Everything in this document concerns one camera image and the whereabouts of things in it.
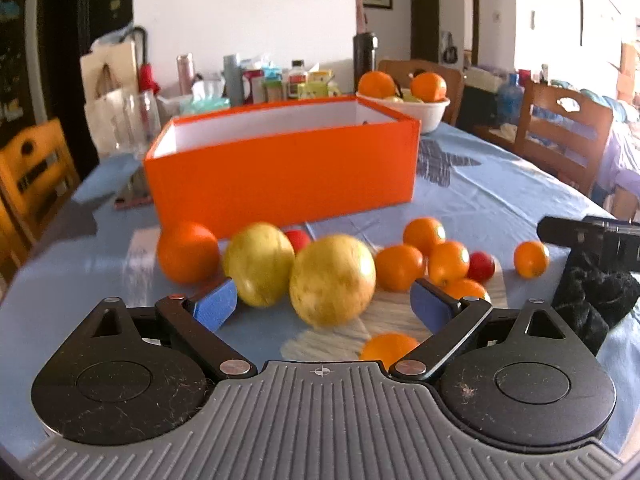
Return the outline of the small tangerine front right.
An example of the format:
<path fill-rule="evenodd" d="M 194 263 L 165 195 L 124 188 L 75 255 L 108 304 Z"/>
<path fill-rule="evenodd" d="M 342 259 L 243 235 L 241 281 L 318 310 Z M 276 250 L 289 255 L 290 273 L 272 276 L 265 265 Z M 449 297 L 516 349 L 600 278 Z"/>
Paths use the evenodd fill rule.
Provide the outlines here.
<path fill-rule="evenodd" d="M 455 300 L 459 300 L 464 297 L 474 297 L 491 302 L 485 287 L 470 278 L 460 278 L 460 280 L 452 281 L 448 283 L 442 291 Z"/>

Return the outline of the small tangerine middle right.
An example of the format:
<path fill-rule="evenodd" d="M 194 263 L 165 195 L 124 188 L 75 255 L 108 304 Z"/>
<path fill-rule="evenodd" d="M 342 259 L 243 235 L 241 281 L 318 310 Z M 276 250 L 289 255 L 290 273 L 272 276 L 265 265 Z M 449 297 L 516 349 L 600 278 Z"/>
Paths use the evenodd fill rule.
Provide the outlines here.
<path fill-rule="evenodd" d="M 428 278 L 437 286 L 465 278 L 470 266 L 470 254 L 466 247 L 456 240 L 436 245 L 427 261 Z"/>

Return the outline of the small red fruit right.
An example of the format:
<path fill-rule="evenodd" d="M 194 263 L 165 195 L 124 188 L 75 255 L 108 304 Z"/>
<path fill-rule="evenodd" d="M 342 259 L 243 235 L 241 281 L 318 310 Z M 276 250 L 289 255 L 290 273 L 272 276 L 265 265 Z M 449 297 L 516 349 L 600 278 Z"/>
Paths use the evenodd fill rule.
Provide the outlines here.
<path fill-rule="evenodd" d="M 496 272 L 496 260 L 488 252 L 472 252 L 466 276 L 477 283 L 488 282 Z"/>

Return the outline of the small red fruit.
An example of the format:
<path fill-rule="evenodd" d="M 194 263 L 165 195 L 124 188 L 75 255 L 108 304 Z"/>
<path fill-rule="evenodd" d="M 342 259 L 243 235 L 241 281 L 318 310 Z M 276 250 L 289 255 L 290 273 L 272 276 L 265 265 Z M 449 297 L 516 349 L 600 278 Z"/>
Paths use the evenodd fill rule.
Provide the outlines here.
<path fill-rule="evenodd" d="M 300 229 L 286 230 L 284 235 L 288 238 L 296 254 L 311 243 L 311 237 Z"/>
<path fill-rule="evenodd" d="M 496 272 L 496 260 L 488 252 L 472 252 L 466 276 L 477 283 L 488 282 Z"/>

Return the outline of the large orange on table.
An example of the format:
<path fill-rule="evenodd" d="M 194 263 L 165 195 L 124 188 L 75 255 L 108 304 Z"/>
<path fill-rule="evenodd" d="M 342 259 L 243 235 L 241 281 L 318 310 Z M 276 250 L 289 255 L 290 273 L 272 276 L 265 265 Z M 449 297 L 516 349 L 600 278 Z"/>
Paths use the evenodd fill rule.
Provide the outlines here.
<path fill-rule="evenodd" d="M 156 258 L 166 278 L 196 285 L 213 278 L 219 269 L 216 236 L 199 223 L 185 221 L 160 231 Z"/>

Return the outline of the small tangerine near gripper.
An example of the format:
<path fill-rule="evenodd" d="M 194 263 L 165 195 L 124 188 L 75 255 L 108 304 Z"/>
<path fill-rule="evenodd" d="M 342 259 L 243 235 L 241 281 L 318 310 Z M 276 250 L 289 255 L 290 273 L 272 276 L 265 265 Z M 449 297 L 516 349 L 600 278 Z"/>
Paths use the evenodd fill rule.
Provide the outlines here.
<path fill-rule="evenodd" d="M 419 341 L 406 334 L 384 333 L 369 339 L 362 347 L 360 361 L 380 361 L 384 370 L 414 350 Z"/>

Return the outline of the small tangerine middle left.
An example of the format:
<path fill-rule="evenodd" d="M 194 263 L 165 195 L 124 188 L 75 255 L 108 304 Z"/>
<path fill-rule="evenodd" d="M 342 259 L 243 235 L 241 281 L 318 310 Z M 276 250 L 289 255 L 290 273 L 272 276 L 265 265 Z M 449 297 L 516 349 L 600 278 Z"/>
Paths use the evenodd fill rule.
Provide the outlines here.
<path fill-rule="evenodd" d="M 378 288 L 386 292 L 408 292 L 414 281 L 424 277 L 422 252 L 406 244 L 386 247 L 374 257 Z"/>

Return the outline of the yellow pomelo left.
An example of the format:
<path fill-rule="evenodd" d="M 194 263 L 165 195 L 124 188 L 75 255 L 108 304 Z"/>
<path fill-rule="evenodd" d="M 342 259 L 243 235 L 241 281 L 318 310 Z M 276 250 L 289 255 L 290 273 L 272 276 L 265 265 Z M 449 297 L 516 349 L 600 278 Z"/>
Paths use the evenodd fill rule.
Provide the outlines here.
<path fill-rule="evenodd" d="M 293 246 L 280 229 L 256 222 L 231 237 L 222 270 L 248 306 L 268 308 L 288 292 L 294 259 Z"/>

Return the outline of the yellow pomelo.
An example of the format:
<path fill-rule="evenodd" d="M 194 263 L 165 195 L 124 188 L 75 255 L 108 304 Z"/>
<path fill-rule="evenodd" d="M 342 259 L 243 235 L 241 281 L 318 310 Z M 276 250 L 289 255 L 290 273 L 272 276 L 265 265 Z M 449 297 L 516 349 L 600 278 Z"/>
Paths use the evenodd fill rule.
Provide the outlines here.
<path fill-rule="evenodd" d="M 297 315 L 315 328 L 340 326 L 367 309 L 376 286 L 372 252 L 361 240 L 333 234 L 295 257 L 290 298 Z"/>
<path fill-rule="evenodd" d="M 288 292 L 294 259 L 293 246 L 280 229 L 256 222 L 231 237 L 222 270 L 248 306 L 268 308 Z"/>

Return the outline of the small tangerine far right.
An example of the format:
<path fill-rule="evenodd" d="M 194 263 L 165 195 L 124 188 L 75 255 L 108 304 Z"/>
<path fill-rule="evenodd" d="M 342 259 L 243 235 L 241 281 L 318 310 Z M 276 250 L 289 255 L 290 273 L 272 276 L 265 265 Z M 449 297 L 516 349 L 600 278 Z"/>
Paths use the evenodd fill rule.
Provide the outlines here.
<path fill-rule="evenodd" d="M 521 278 L 539 278 L 548 269 L 550 257 L 547 246 L 539 240 L 528 240 L 514 250 L 515 271 Z"/>

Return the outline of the small tangerine back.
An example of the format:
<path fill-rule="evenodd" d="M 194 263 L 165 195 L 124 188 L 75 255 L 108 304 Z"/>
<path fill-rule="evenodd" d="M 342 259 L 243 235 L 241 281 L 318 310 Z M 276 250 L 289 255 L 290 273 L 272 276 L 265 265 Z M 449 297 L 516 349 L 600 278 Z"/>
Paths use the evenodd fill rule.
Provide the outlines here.
<path fill-rule="evenodd" d="M 402 233 L 402 241 L 416 248 L 425 258 L 433 249 L 446 240 L 442 222 L 433 217 L 421 217 L 410 221 Z"/>

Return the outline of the wooden chair far right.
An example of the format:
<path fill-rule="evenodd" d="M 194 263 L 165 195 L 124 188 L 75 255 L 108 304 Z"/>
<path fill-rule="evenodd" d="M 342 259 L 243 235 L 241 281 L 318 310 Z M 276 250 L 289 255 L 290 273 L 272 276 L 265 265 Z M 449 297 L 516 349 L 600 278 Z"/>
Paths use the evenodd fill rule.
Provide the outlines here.
<path fill-rule="evenodd" d="M 526 84 L 514 153 L 588 196 L 613 122 L 589 96 L 548 84 Z"/>

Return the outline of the yellow pomelo right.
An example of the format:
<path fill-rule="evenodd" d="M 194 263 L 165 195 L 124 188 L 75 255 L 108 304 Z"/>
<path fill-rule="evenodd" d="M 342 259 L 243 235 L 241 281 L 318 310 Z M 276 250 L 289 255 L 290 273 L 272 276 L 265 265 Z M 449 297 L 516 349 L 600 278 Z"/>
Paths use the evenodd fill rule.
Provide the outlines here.
<path fill-rule="evenodd" d="M 361 240 L 333 234 L 295 257 L 290 298 L 297 315 L 315 328 L 340 326 L 367 309 L 376 286 L 372 252 Z"/>

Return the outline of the small red fruit behind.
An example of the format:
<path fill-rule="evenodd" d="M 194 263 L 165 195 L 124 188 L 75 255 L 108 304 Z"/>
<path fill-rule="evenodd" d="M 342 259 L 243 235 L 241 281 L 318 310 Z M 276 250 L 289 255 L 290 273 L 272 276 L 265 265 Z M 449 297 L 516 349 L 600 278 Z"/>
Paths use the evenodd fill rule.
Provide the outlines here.
<path fill-rule="evenodd" d="M 288 238 L 296 254 L 311 243 L 311 237 L 300 229 L 286 230 L 284 235 Z"/>

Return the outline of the orange cardboard box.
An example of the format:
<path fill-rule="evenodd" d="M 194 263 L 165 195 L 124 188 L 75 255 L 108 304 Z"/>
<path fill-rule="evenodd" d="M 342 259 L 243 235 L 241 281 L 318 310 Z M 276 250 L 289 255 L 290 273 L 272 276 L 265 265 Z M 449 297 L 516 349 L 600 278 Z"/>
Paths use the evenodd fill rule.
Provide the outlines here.
<path fill-rule="evenodd" d="M 192 221 L 223 240 L 410 202 L 420 133 L 356 96 L 247 105 L 171 120 L 143 167 L 162 228 Z"/>

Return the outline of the blue water bottle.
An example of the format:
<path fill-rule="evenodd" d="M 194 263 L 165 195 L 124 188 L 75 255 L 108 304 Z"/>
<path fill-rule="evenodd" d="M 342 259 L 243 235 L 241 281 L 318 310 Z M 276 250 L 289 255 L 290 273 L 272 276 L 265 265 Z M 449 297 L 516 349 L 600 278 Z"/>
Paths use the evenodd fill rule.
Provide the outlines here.
<path fill-rule="evenodd" d="M 524 96 L 518 73 L 510 73 L 497 93 L 497 124 L 517 126 Z"/>

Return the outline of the white fruit bowl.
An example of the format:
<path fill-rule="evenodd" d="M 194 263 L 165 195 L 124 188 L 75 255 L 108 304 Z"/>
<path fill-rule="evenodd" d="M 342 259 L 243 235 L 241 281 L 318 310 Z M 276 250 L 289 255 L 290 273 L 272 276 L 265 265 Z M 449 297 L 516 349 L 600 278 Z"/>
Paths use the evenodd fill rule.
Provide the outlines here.
<path fill-rule="evenodd" d="M 398 96 L 392 96 L 391 98 L 385 99 L 369 98 L 368 96 L 363 96 L 360 93 L 357 93 L 357 96 L 358 98 L 389 107 L 392 110 L 397 110 L 399 113 L 418 120 L 421 123 L 422 133 L 431 133 L 436 130 L 442 122 L 442 118 L 450 104 L 450 99 L 447 98 L 434 103 L 424 103 L 404 101 L 403 99 L 398 98 Z"/>

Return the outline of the clear glass jar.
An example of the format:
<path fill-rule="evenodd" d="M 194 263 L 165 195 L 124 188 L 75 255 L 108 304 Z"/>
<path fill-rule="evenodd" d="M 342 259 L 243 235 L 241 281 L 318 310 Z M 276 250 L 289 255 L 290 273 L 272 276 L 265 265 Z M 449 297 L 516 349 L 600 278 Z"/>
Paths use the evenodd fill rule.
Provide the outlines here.
<path fill-rule="evenodd" d="M 116 108 L 116 148 L 142 159 L 162 130 L 155 94 L 145 90 L 125 94 L 122 105 Z"/>

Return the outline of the wooden chair left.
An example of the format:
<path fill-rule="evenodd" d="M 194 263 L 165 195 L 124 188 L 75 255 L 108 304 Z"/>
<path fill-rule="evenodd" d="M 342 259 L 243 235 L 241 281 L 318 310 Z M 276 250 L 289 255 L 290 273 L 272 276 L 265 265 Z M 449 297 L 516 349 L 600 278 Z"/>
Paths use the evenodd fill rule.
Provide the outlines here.
<path fill-rule="evenodd" d="M 1 192 L 30 247 L 78 185 L 58 118 L 23 129 L 1 149 Z"/>

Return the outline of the brown paper bag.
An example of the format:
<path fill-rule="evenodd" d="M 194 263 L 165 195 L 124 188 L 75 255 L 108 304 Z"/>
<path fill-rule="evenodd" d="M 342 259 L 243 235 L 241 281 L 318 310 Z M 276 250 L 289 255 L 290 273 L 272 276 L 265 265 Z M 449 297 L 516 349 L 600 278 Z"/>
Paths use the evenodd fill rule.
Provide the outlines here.
<path fill-rule="evenodd" d="M 134 43 L 108 44 L 80 58 L 85 93 L 85 118 L 91 140 L 101 158 L 125 154 L 116 148 L 116 108 L 125 94 L 137 94 L 138 66 Z"/>

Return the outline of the teal tissue box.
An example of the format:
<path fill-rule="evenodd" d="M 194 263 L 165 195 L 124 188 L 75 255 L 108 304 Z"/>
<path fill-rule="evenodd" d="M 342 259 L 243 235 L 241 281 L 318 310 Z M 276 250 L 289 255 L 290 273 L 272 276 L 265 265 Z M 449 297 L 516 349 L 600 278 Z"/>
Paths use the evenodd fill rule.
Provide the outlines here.
<path fill-rule="evenodd" d="M 228 110 L 230 100 L 224 96 L 224 80 L 199 80 L 192 86 L 192 96 L 180 104 L 181 116 Z"/>

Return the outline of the large orange in bowl right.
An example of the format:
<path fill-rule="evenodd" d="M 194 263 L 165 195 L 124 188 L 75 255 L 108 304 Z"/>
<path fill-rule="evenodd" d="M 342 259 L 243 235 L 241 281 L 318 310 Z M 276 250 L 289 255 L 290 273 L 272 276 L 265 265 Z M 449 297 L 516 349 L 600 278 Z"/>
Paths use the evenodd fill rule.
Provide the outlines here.
<path fill-rule="evenodd" d="M 425 103 L 435 103 L 446 98 L 447 84 L 439 74 L 423 72 L 413 76 L 410 90 L 415 98 Z"/>

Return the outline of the large orange in bowl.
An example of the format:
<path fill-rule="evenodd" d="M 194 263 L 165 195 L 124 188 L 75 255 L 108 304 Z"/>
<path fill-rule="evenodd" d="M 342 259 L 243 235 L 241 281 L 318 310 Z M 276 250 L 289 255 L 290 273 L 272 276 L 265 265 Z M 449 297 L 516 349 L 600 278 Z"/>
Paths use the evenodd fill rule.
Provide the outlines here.
<path fill-rule="evenodd" d="M 423 72 L 413 76 L 410 90 L 415 98 L 425 103 L 435 103 L 446 98 L 447 84 L 439 74 Z"/>
<path fill-rule="evenodd" d="M 363 74 L 358 81 L 357 91 L 362 96 L 380 100 L 397 94 L 393 77 L 379 70 L 370 70 Z"/>

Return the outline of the red lidded jar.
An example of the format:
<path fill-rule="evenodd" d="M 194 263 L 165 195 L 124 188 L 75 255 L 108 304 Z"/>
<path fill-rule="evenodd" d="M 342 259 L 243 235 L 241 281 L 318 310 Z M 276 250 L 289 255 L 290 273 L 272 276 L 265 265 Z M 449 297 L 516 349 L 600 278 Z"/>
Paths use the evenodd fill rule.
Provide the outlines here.
<path fill-rule="evenodd" d="M 245 104 L 262 104 L 267 101 L 262 68 L 244 70 L 243 90 Z"/>

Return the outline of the grey cylinder can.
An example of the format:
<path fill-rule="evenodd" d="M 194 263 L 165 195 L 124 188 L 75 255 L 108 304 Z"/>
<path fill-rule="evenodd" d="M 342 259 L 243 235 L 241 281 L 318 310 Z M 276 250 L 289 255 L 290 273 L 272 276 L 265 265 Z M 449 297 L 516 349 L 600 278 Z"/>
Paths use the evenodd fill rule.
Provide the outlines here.
<path fill-rule="evenodd" d="M 226 80 L 226 92 L 232 107 L 244 104 L 244 88 L 242 68 L 235 54 L 224 57 L 224 79 Z"/>

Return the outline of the large orange in bowl left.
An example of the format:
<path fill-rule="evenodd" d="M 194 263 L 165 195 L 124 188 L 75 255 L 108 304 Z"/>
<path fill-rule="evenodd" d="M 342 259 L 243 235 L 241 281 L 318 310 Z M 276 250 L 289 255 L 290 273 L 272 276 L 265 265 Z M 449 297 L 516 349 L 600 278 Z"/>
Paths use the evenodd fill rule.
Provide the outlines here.
<path fill-rule="evenodd" d="M 363 74 L 358 81 L 357 91 L 362 96 L 380 100 L 397 94 L 393 77 L 379 70 L 370 70 Z"/>

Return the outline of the pink tumbler bottle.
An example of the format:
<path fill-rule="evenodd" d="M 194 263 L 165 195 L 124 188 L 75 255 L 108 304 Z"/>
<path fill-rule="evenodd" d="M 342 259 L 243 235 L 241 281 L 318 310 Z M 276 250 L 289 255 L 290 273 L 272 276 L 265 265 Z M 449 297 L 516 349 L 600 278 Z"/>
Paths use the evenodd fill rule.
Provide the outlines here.
<path fill-rule="evenodd" d="M 192 92 L 192 84 L 195 79 L 193 55 L 191 53 L 178 55 L 176 63 L 180 94 L 186 96 Z"/>

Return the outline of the dark supplement bottle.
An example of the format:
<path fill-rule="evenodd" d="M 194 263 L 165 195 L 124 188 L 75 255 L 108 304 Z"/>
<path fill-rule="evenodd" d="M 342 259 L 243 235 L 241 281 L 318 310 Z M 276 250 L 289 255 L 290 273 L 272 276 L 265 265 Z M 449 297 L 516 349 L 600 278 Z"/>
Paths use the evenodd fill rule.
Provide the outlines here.
<path fill-rule="evenodd" d="M 307 81 L 307 72 L 303 60 L 293 60 L 292 67 L 286 74 L 286 95 L 289 100 L 298 99 L 298 87 Z"/>

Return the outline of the black thermos bottle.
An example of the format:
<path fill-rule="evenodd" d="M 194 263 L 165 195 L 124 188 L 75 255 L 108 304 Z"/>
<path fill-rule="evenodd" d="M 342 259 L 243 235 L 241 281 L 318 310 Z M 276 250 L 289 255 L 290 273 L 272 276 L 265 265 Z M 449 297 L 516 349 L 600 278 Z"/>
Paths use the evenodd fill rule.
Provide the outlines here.
<path fill-rule="evenodd" d="M 358 89 L 360 78 L 375 70 L 378 37 L 373 32 L 360 32 L 352 38 L 352 62 L 354 62 L 354 89 Z"/>

